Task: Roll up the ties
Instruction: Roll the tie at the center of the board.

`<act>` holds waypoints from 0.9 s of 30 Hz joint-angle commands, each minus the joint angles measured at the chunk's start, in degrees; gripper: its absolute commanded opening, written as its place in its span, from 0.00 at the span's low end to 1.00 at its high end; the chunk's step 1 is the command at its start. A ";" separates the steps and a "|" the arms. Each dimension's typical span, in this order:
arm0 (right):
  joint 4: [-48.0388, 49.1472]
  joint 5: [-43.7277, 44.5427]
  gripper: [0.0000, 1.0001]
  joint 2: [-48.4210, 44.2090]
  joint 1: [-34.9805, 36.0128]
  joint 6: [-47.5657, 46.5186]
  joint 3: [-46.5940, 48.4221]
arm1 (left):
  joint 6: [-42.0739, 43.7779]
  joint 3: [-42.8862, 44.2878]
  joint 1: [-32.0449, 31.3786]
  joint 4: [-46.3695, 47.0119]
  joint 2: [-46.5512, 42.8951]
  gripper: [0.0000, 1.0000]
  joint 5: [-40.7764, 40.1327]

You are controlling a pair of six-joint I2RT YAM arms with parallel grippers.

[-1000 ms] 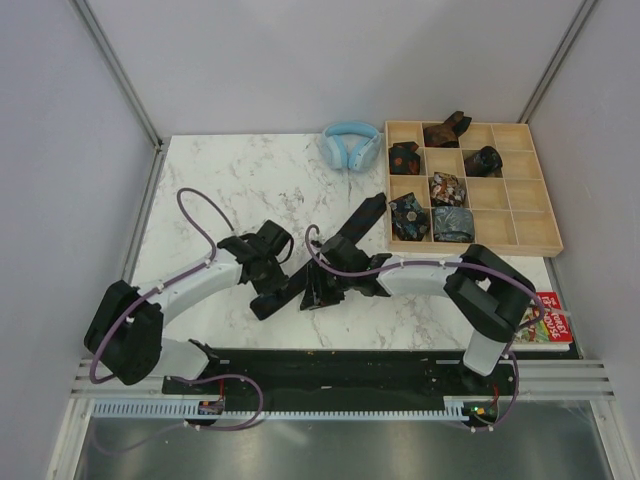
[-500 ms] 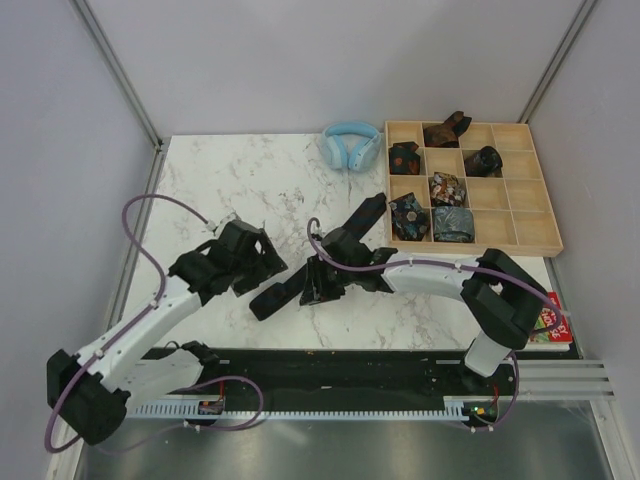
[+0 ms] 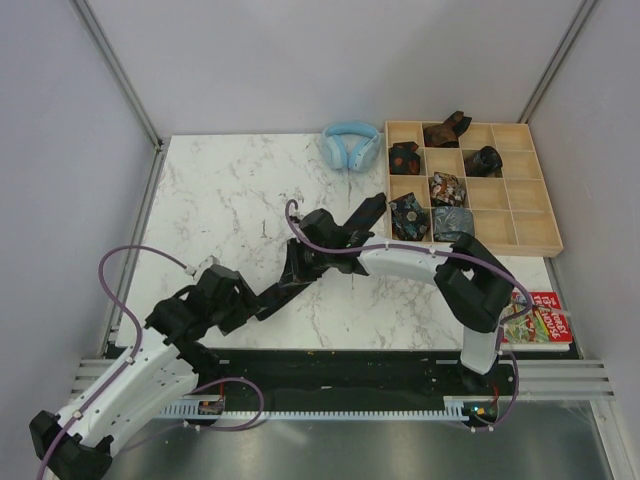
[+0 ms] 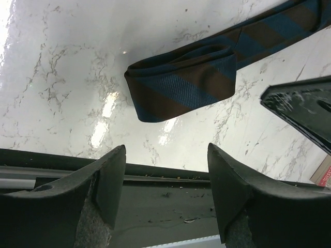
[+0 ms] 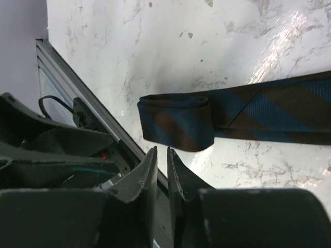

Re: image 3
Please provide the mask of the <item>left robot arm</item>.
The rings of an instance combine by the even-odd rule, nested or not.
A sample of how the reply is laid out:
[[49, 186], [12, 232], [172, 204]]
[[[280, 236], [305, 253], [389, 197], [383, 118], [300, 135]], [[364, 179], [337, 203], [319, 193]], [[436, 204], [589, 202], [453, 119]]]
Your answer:
[[101, 479], [126, 442], [167, 405], [211, 392], [219, 357], [201, 344], [207, 331], [227, 334], [259, 310], [242, 275], [221, 265], [156, 304], [134, 345], [75, 401], [30, 422], [42, 473], [59, 479]]

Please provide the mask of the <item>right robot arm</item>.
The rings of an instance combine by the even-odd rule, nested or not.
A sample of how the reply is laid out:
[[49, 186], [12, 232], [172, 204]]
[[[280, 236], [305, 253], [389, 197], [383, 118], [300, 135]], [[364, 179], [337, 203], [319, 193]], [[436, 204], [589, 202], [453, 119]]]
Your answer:
[[349, 233], [324, 209], [285, 219], [302, 248], [294, 275], [321, 269], [344, 274], [393, 276], [436, 287], [463, 326], [458, 381], [467, 392], [483, 392], [494, 381], [501, 314], [518, 286], [513, 275], [475, 237], [462, 234], [449, 247], [420, 246], [369, 231]]

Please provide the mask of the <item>dark blue striped tie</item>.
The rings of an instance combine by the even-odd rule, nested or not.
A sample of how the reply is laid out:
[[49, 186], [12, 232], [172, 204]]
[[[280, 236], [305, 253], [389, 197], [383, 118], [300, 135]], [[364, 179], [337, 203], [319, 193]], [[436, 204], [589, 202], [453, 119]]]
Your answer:
[[336, 224], [324, 208], [299, 218], [293, 214], [297, 207], [295, 200], [285, 206], [285, 219], [294, 237], [287, 241], [280, 279], [258, 295], [261, 309], [256, 318], [260, 321], [275, 314], [331, 268], [363, 275], [358, 255], [350, 250], [362, 247], [374, 236], [371, 228], [386, 211], [386, 195], [378, 193], [363, 200], [342, 225]]

